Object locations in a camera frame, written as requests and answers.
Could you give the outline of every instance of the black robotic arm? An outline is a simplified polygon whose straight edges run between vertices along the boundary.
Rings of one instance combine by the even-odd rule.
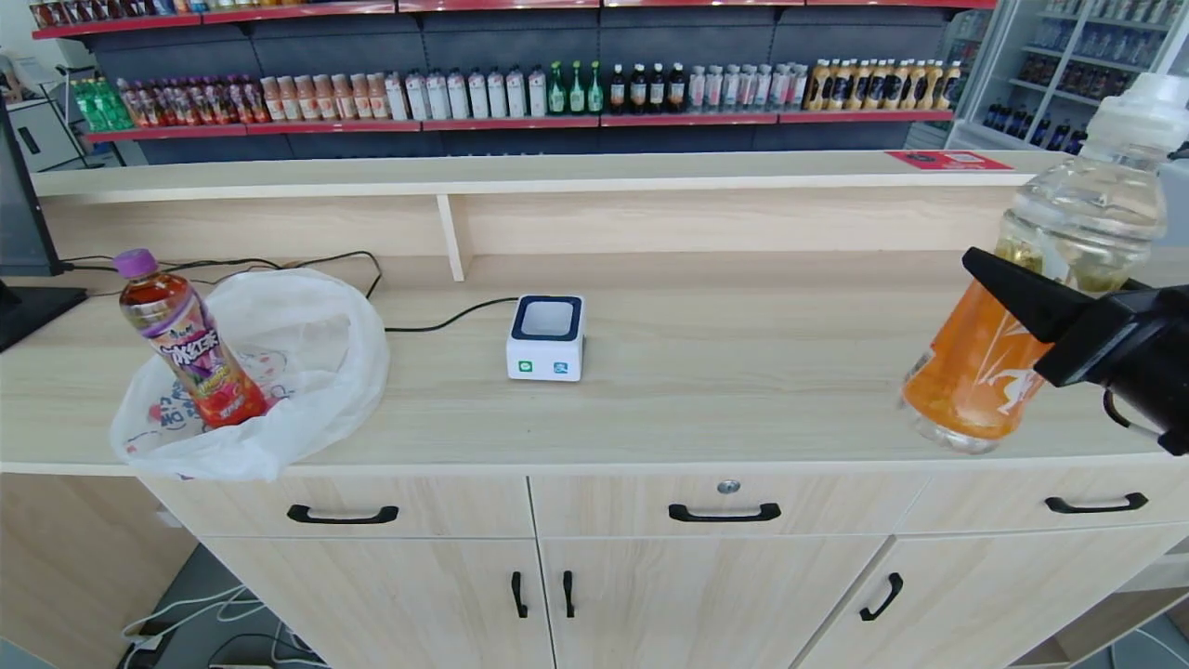
[[[1189,284],[1128,280],[1095,298],[980,248],[968,250],[962,264],[1033,337],[1053,345],[1037,374],[1058,389],[1102,386],[1112,421],[1151,435],[1172,455],[1189,453]],[[1157,431],[1124,418],[1115,397]]]

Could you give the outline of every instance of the counter top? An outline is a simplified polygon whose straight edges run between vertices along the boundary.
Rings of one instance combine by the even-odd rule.
[[[1162,253],[1140,277],[1184,279],[1189,251]],[[899,380],[967,282],[951,251],[490,255],[463,284],[385,278],[373,301],[391,326],[527,291],[584,295],[583,381],[507,379],[510,304],[390,334],[379,409],[288,473],[1168,457],[1114,427],[1093,387],[1044,390],[1019,434],[980,459],[913,434],[893,409]],[[0,468],[130,475],[107,428],[149,356],[114,297],[88,299],[0,356]]]
[[[370,158],[150,165],[33,175],[45,203],[326,197],[1019,185],[1064,159],[1046,151],[980,151],[1002,171],[920,170],[882,151]]]

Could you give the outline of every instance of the computer monitor stand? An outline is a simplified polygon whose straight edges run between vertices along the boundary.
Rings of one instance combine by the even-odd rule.
[[[0,353],[86,298],[82,288],[17,288],[0,280]]]

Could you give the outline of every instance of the monitor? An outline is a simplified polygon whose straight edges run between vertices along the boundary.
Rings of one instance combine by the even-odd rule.
[[[50,240],[25,157],[0,103],[0,277],[55,276],[67,269]],[[0,278],[0,352],[87,298],[81,288],[13,286]]]

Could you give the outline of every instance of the white plastic bag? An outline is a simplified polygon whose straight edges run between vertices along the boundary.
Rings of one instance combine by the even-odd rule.
[[[153,355],[108,434],[128,465],[191,479],[273,480],[354,433],[379,405],[384,322],[352,285],[313,269],[244,272],[220,283],[207,304],[244,371],[278,402],[265,416],[209,430]]]

